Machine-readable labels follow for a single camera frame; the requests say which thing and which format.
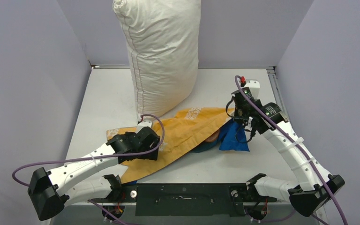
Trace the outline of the yellow and blue pillowcase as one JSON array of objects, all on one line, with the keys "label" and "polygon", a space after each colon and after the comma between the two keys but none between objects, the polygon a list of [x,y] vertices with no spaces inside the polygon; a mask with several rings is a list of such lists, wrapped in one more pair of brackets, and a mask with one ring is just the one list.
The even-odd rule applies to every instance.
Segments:
[{"label": "yellow and blue pillowcase", "polygon": [[122,163],[126,167],[120,176],[123,183],[147,177],[175,162],[206,139],[218,132],[211,148],[220,143],[219,150],[249,151],[244,128],[234,122],[224,108],[194,107],[179,110],[172,118],[163,119],[163,126],[154,122],[152,129],[161,135],[165,131],[164,142],[159,147],[158,159],[135,159]]}]

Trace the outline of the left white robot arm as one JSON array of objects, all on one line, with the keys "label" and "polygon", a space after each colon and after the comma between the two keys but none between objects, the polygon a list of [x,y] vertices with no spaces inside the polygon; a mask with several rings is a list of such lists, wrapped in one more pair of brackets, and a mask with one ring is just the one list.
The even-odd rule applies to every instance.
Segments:
[{"label": "left white robot arm", "polygon": [[157,160],[159,145],[160,136],[152,128],[143,127],[136,133],[115,135],[78,162],[49,171],[38,168],[33,172],[28,187],[38,219],[51,219],[65,207],[89,199],[118,200],[122,186],[118,175],[104,175],[95,180],[87,178],[136,158]]}]

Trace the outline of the white pillow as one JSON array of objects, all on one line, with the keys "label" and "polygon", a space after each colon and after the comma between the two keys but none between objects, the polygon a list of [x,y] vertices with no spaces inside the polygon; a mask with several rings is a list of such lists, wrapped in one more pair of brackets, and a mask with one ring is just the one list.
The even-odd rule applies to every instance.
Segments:
[{"label": "white pillow", "polygon": [[198,73],[199,0],[115,0],[126,39],[137,115],[164,115],[192,92]]}]

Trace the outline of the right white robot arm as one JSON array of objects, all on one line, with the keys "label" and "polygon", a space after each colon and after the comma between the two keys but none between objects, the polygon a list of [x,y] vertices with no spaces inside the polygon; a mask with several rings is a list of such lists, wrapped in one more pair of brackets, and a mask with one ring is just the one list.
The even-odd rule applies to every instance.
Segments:
[{"label": "right white robot arm", "polygon": [[326,204],[344,185],[340,175],[326,170],[308,151],[298,137],[286,114],[273,103],[261,104],[249,87],[232,93],[234,116],[252,131],[269,141],[296,177],[296,181],[271,178],[260,173],[249,180],[247,197],[253,201],[273,197],[289,202],[301,215],[309,217]]}]

